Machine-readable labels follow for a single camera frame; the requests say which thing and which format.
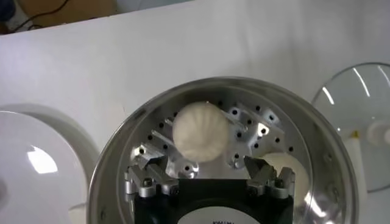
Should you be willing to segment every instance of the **white table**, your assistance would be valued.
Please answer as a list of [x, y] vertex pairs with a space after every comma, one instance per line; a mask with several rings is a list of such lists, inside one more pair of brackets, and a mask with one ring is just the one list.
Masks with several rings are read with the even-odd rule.
[[1, 36], [0, 108], [48, 122], [92, 164], [128, 115], [178, 84], [247, 76], [311, 100], [348, 66], [390, 61], [389, 9], [385, 0], [193, 1]]

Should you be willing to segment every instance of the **metal steamer pot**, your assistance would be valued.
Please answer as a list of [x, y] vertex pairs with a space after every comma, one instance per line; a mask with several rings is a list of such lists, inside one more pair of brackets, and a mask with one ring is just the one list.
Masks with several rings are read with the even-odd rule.
[[[231, 138], [222, 156], [198, 164], [175, 149], [172, 123], [181, 108], [201, 101], [221, 109], [229, 120]], [[269, 134], [256, 138], [265, 123]], [[342, 141], [308, 102], [279, 86], [237, 77], [203, 79], [145, 103], [123, 122], [102, 152], [90, 186], [88, 223], [132, 223], [124, 174], [140, 147], [164, 152], [169, 158], [165, 171], [175, 178], [243, 179], [247, 173], [242, 162], [229, 165], [232, 153], [242, 157], [289, 153], [304, 166], [310, 185], [305, 202], [294, 207], [294, 223], [357, 223], [356, 178]]]

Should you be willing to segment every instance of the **screw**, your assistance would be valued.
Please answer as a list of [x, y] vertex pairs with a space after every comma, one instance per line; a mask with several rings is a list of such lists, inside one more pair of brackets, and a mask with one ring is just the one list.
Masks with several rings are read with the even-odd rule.
[[153, 180], [150, 177], [147, 177], [144, 179], [142, 184], [144, 187], [150, 187], [153, 184]]
[[256, 197], [257, 196], [257, 189], [254, 187], [249, 187], [248, 188], [248, 195], [250, 197]]

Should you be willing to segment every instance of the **white plate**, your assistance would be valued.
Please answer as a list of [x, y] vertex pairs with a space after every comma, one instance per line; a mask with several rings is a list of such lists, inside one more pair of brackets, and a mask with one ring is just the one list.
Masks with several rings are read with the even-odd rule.
[[68, 209], [85, 203], [87, 190], [61, 135], [33, 117], [0, 111], [0, 223], [68, 224]]

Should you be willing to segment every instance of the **glass lid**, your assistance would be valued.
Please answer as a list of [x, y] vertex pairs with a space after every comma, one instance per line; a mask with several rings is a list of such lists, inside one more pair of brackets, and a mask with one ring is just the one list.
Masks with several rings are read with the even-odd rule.
[[345, 140], [360, 140], [367, 192], [390, 188], [390, 66], [365, 63], [336, 74], [313, 105]]

